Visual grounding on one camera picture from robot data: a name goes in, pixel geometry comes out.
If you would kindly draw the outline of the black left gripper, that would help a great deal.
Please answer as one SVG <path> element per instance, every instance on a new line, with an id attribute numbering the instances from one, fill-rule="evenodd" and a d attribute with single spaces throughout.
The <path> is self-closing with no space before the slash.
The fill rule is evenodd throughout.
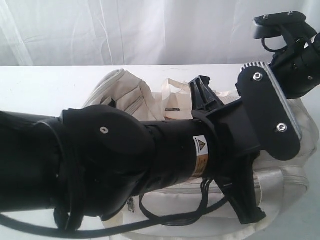
<path id="1" fill-rule="evenodd" d="M 204 171 L 218 185 L 241 224 L 266 217 L 256 204 L 253 162 L 261 145 L 241 100 L 224 104 L 210 88 L 210 77 L 189 82 L 192 116 L 207 125 L 213 136 L 213 156 Z"/>

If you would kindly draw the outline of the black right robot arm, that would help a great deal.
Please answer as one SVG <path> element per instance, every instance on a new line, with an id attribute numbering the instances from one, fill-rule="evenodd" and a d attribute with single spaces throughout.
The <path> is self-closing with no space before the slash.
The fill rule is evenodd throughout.
<path id="1" fill-rule="evenodd" d="M 282 27 L 286 47 L 269 64 L 287 99 L 298 99 L 320 84 L 320 34 L 307 23 Z"/>

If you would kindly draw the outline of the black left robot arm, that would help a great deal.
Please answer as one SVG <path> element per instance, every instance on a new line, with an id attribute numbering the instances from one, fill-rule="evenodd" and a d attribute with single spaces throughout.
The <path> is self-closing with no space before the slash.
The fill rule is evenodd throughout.
<path id="1" fill-rule="evenodd" d="M 189 83 L 192 119 L 139 121 L 114 104 L 68 109 L 60 117 L 0 114 L 0 210 L 54 209 L 59 229 L 84 216 L 115 216 L 130 197 L 202 178 L 199 217 L 215 182 L 242 224 L 257 206 L 253 162 L 261 148 L 246 100 L 224 104 L 210 78 Z"/>

